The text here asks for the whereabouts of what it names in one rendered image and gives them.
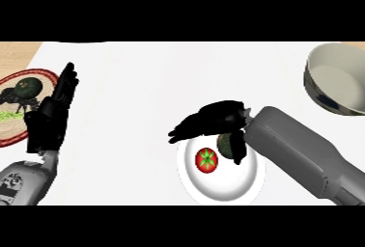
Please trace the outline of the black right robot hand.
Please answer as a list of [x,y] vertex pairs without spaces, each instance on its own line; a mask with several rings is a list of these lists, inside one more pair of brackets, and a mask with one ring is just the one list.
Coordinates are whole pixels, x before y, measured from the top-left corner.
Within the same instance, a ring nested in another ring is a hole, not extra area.
[[172,137],[169,143],[174,144],[201,135],[228,134],[234,163],[240,165],[247,156],[242,128],[247,126],[248,113],[250,110],[241,101],[223,100],[206,105],[169,133]]

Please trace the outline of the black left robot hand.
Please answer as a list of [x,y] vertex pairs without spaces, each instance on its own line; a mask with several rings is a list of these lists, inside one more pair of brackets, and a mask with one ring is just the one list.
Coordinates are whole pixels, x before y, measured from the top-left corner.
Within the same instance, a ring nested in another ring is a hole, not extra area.
[[74,64],[68,63],[50,96],[46,96],[36,111],[24,115],[28,141],[27,152],[58,151],[61,149],[68,120],[68,110],[78,85]]

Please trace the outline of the red-rimmed patterned plate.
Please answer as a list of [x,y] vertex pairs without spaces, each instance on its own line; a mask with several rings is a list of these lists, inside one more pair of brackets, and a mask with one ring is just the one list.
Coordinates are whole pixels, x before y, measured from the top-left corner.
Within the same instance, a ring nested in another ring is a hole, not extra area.
[[27,69],[0,79],[0,148],[27,138],[24,114],[52,95],[58,79],[46,69]]

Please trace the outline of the red tomato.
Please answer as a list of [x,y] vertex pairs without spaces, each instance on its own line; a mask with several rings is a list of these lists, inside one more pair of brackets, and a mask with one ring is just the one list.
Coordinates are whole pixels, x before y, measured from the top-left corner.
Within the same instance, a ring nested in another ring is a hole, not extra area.
[[210,148],[201,149],[195,154],[195,166],[204,173],[210,174],[219,167],[219,157],[216,152]]

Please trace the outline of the white plate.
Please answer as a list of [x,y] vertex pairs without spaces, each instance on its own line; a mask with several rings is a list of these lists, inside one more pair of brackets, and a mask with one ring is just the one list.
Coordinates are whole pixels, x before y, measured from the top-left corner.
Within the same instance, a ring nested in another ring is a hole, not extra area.
[[[247,147],[247,156],[237,165],[219,152],[217,138],[219,136],[201,136],[180,141],[177,163],[182,185],[200,205],[245,206],[262,191],[265,161],[251,147]],[[210,174],[204,174],[195,166],[195,154],[204,148],[210,148],[219,157],[219,167]]]

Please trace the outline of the metal bowl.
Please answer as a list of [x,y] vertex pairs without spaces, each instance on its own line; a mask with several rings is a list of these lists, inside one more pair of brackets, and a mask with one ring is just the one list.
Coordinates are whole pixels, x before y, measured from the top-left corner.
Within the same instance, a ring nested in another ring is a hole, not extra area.
[[305,90],[330,112],[365,116],[365,50],[339,42],[318,45],[306,58]]

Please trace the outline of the dark green avocado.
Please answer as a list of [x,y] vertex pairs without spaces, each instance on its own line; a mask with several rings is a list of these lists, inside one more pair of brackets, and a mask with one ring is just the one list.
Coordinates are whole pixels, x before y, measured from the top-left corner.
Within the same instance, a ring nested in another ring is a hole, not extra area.
[[219,152],[222,154],[222,156],[228,159],[232,159],[232,149],[231,149],[231,143],[229,143],[229,138],[231,138],[231,134],[225,133],[219,135],[217,138],[217,148],[219,148]]

